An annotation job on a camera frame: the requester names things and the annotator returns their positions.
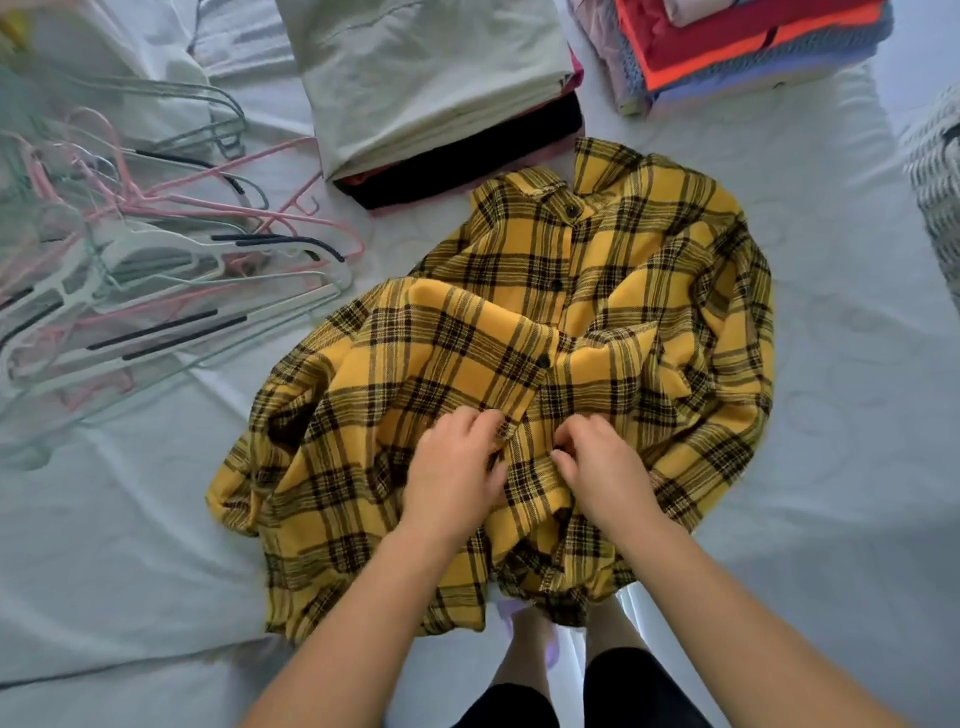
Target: laundry basket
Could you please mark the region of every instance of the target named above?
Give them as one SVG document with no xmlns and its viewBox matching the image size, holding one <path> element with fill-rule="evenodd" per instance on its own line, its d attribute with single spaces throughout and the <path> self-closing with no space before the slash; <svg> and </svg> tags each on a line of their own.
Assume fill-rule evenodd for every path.
<svg viewBox="0 0 960 728">
<path fill-rule="evenodd" d="M 927 232 L 960 310 L 960 85 L 944 91 L 926 121 L 901 142 Z"/>
</svg>

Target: folded black garment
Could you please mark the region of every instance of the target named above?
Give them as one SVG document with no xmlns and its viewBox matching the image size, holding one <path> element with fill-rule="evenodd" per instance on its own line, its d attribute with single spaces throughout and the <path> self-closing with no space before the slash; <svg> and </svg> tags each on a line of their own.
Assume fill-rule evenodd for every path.
<svg viewBox="0 0 960 728">
<path fill-rule="evenodd" d="M 577 94 L 570 92 L 522 116 L 416 155 L 371 175 L 359 184 L 334 184 L 365 209 L 406 205 L 473 182 L 526 157 L 584 124 Z"/>
</svg>

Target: stack of folded clothes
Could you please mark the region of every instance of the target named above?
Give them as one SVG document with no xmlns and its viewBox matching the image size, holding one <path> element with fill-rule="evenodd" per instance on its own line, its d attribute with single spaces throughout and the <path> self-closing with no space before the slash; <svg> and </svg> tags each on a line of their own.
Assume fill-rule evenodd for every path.
<svg viewBox="0 0 960 728">
<path fill-rule="evenodd" d="M 660 117 L 828 76 L 893 33 L 890 2 L 570 0 L 621 113 Z"/>
<path fill-rule="evenodd" d="M 324 177 L 366 209 L 572 149 L 583 67 L 552 0 L 277 0 Z"/>
</svg>

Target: hand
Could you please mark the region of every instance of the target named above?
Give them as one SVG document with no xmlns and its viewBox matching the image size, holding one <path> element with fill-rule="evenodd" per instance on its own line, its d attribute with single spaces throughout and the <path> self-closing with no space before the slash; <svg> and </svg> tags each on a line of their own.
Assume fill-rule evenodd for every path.
<svg viewBox="0 0 960 728">
<path fill-rule="evenodd" d="M 407 475 L 401 526 L 438 539 L 451 554 L 463 547 L 507 482 L 503 461 L 487 472 L 502 423 L 495 409 L 459 407 L 423 433 Z"/>
<path fill-rule="evenodd" d="M 600 415 L 573 415 L 557 428 L 550 457 L 591 523 L 623 547 L 638 528 L 668 521 L 636 451 Z"/>
</svg>

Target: leg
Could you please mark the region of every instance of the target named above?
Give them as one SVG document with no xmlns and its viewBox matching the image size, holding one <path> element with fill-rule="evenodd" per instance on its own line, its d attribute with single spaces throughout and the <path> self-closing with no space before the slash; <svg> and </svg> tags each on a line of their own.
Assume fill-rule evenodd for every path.
<svg viewBox="0 0 960 728">
<path fill-rule="evenodd" d="M 454 728 L 560 728 L 546 679 L 550 622 L 533 608 L 517 612 L 513 622 L 514 638 L 490 687 Z"/>
<path fill-rule="evenodd" d="M 585 728 L 709 728 L 611 597 L 587 617 Z"/>
</svg>

